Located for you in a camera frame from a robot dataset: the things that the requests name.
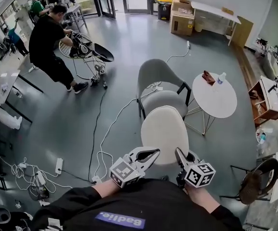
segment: man in black shirt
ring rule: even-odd
[[[123,189],[113,180],[73,188],[42,207],[31,231],[44,230],[48,218],[63,230],[185,230],[242,231],[240,221],[204,188],[185,186],[187,194],[169,181],[140,179]]]
[[[58,40],[67,46],[74,46],[72,40],[66,36],[72,30],[65,30],[59,24],[66,12],[65,5],[57,4],[49,15],[37,21],[29,40],[29,57],[31,63],[45,72],[54,82],[59,81],[64,84],[67,91],[73,88],[75,94],[78,94],[88,87],[88,82],[76,83],[63,60],[53,52],[54,44]]]

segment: round white table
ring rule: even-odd
[[[221,85],[219,85],[217,83],[219,75],[215,73],[210,73],[210,75],[216,81],[212,86],[208,84],[205,79],[203,79],[202,74],[198,75],[193,81],[193,100],[197,102],[198,107],[188,111],[187,114],[187,116],[189,116],[196,112],[202,111],[204,132],[200,132],[193,126],[185,123],[187,126],[193,128],[202,135],[205,135],[205,133],[210,128],[210,126],[216,118],[227,118],[231,116],[235,112],[237,106],[236,94],[231,84],[227,80],[225,80]],[[204,112],[209,115],[206,127],[204,120]],[[213,120],[209,125],[209,120],[211,116],[213,117]]]

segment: purple label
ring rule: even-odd
[[[100,212],[97,216],[97,219],[119,224],[126,227],[131,227],[135,229],[143,229],[145,225],[145,220],[140,218],[134,218],[109,212]]]

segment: gray chair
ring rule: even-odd
[[[142,93],[146,87],[159,81],[169,82],[178,86],[179,89],[177,92],[171,90],[156,91],[141,100]],[[187,89],[186,101],[179,96],[184,88]],[[136,95],[140,117],[142,113],[145,119],[152,110],[169,105],[176,108],[184,119],[188,112],[190,94],[190,87],[186,82],[180,79],[163,60],[151,59],[143,63],[140,67]]]

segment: window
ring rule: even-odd
[[[8,27],[9,29],[14,28],[14,26],[15,26],[14,15],[17,13],[17,11],[19,9],[20,9],[20,5],[17,2],[17,0],[13,0],[13,2],[0,15],[0,28],[2,31],[4,31],[4,29],[6,27]],[[23,40],[23,42],[26,42],[25,35],[22,32],[19,25],[17,25],[15,32],[20,36],[20,38]]]

